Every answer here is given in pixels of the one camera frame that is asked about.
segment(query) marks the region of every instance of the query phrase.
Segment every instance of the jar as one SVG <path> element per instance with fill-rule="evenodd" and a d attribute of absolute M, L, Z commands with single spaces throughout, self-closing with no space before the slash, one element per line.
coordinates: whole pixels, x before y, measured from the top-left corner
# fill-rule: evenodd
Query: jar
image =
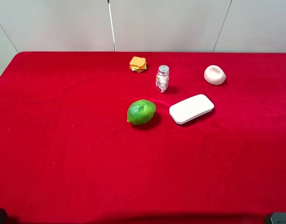
<path fill-rule="evenodd" d="M 168 87 L 169 82 L 169 67 L 167 65 L 161 65 L 158 68 L 156 77 L 156 88 L 160 92 L 164 92 Z"/>

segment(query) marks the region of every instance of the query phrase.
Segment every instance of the green lime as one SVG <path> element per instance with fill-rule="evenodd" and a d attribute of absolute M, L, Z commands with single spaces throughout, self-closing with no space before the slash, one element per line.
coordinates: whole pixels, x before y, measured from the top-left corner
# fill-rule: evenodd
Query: green lime
<path fill-rule="evenodd" d="M 146 99 L 140 99 L 129 106 L 128 122 L 142 125 L 150 121 L 156 112 L 156 105 Z"/>

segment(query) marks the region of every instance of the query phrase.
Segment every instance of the white wall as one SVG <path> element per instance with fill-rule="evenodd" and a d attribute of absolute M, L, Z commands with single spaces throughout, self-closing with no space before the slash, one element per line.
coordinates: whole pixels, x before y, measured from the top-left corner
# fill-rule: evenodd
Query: white wall
<path fill-rule="evenodd" d="M 0 24 L 20 51 L 113 51 L 107 0 L 0 0 Z"/>
<path fill-rule="evenodd" d="M 0 75 L 16 54 L 16 50 L 0 27 Z"/>
<path fill-rule="evenodd" d="M 233 0 L 215 52 L 286 52 L 286 0 Z"/>
<path fill-rule="evenodd" d="M 213 51 L 230 0 L 111 0 L 117 51 Z"/>

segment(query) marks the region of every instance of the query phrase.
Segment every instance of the toy sandwich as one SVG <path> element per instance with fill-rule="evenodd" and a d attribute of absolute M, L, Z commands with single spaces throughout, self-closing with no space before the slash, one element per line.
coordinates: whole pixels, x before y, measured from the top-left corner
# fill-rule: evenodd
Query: toy sandwich
<path fill-rule="evenodd" d="M 147 69 L 146 59 L 144 57 L 133 57 L 129 63 L 129 69 L 135 72 L 142 72 Z"/>

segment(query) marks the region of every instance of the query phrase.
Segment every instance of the table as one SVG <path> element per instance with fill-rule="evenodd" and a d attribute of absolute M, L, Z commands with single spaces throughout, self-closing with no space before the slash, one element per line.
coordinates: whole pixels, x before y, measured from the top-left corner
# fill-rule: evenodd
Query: table
<path fill-rule="evenodd" d="M 129 70 L 132 56 L 148 69 Z M 220 86 L 203 78 L 211 64 L 227 76 Z M 177 125 L 169 107 L 197 94 L 214 110 Z M 132 126 L 139 99 L 157 112 Z M 286 54 L 19 53 L 0 78 L 0 207 L 24 224 L 262 223 L 286 212 Z"/>

